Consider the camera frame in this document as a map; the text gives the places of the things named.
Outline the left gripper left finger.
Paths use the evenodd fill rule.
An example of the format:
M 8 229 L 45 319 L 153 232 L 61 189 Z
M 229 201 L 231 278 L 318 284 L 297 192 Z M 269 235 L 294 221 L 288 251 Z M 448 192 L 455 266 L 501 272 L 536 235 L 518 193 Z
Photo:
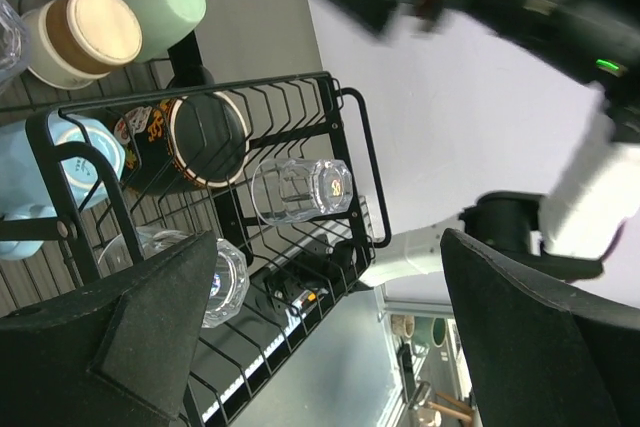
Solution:
M 167 426 L 178 418 L 209 289 L 211 232 L 1 320 L 4 426 Z

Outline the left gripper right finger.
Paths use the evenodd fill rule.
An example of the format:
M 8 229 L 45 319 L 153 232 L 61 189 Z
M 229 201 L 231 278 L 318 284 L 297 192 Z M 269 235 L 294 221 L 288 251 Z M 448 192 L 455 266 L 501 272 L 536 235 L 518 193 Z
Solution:
M 484 425 L 638 425 L 638 309 L 452 228 L 440 246 Z

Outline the small clear glass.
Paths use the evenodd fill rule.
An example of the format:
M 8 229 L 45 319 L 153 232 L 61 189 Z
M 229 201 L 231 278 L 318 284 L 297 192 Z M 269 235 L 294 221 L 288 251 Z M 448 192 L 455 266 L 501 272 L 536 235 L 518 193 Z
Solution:
M 163 253 L 190 236 L 184 231 L 151 226 L 138 227 L 136 233 L 146 259 Z M 98 259 L 98 266 L 110 273 L 133 265 L 122 234 L 107 244 Z M 204 258 L 196 261 L 193 270 L 198 281 L 196 294 L 204 297 L 204 288 L 209 289 L 202 327 L 213 329 L 235 317 L 249 290 L 245 254 L 225 239 L 205 240 Z
M 346 212 L 354 182 L 342 160 L 269 159 L 255 169 L 250 193 L 259 219 L 279 226 Z

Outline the mint green plastic cup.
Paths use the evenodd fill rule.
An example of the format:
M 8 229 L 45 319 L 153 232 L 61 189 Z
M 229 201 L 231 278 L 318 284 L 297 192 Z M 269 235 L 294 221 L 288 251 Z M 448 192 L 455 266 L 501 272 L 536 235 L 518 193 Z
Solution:
M 206 0 L 123 0 L 142 31 L 142 47 L 134 59 L 143 63 L 166 52 L 190 34 L 206 14 Z

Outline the red and black skull mug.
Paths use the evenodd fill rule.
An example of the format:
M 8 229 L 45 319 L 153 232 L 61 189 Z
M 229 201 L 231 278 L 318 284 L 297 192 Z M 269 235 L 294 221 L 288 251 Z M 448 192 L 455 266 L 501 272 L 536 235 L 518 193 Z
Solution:
M 249 128 L 224 91 L 131 108 L 112 133 L 125 151 L 121 180 L 137 194 L 222 189 L 240 179 L 247 163 Z

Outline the small steel cup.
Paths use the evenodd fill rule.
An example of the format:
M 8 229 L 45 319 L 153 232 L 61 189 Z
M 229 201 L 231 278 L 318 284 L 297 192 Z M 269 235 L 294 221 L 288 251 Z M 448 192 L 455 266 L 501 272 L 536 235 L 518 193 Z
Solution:
M 28 70 L 60 90 L 79 90 L 135 60 L 143 36 L 123 0 L 52 0 L 22 15 Z

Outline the clear faceted glass tumbler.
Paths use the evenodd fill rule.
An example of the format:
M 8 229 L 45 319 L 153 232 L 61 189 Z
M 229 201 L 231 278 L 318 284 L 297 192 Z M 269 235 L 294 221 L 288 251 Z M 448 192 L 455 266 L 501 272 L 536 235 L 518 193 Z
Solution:
M 30 35 L 26 23 L 7 0 L 1 0 L 1 93 L 29 66 Z

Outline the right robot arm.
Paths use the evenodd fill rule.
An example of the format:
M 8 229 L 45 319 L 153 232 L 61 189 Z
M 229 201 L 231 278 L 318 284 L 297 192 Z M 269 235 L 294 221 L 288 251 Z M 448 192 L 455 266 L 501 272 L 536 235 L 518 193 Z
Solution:
M 639 0 L 310 0 L 364 83 L 399 267 L 441 276 L 444 219 L 579 287 L 639 300 Z

